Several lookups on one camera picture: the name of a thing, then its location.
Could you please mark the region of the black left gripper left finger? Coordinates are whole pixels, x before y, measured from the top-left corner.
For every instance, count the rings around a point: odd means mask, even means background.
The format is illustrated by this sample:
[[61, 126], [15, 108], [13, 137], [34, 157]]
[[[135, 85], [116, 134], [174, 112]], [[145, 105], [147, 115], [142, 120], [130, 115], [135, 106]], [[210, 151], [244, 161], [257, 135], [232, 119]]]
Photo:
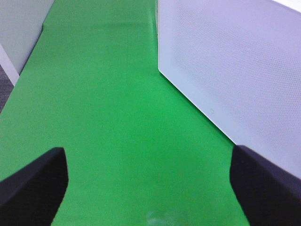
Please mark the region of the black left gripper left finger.
[[65, 150], [54, 147], [0, 183], [2, 226], [49, 226], [69, 182]]

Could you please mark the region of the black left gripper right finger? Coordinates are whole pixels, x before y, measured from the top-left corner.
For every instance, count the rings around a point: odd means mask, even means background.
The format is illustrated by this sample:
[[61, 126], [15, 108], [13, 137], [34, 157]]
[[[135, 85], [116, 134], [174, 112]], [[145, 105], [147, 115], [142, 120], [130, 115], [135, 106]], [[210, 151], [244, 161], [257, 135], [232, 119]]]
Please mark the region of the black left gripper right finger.
[[232, 149], [230, 184], [250, 225], [301, 224], [301, 180], [244, 145]]

